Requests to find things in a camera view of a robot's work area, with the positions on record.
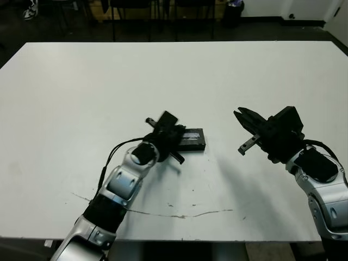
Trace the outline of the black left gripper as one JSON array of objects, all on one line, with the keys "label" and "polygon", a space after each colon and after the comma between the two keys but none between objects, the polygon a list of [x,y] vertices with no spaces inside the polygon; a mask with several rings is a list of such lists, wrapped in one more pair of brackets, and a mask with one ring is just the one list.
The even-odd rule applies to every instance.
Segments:
[{"label": "black left gripper", "polygon": [[186,130],[184,125],[176,125],[176,117],[160,117],[158,121],[148,117],[145,122],[153,127],[153,132],[144,137],[144,141],[152,144],[158,151],[158,163],[163,162],[168,156],[175,158],[180,164],[185,159],[177,152],[177,147],[183,147],[185,140],[183,135]]}]

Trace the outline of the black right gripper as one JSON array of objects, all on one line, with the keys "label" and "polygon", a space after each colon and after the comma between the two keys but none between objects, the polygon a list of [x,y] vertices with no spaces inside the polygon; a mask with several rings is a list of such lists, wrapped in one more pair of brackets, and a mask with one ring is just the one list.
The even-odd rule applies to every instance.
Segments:
[{"label": "black right gripper", "polygon": [[270,161],[285,164],[304,147],[301,119],[265,120],[257,112],[244,107],[238,107],[233,114],[242,127],[252,134],[252,138],[238,148],[242,155],[258,145],[268,154]]}]

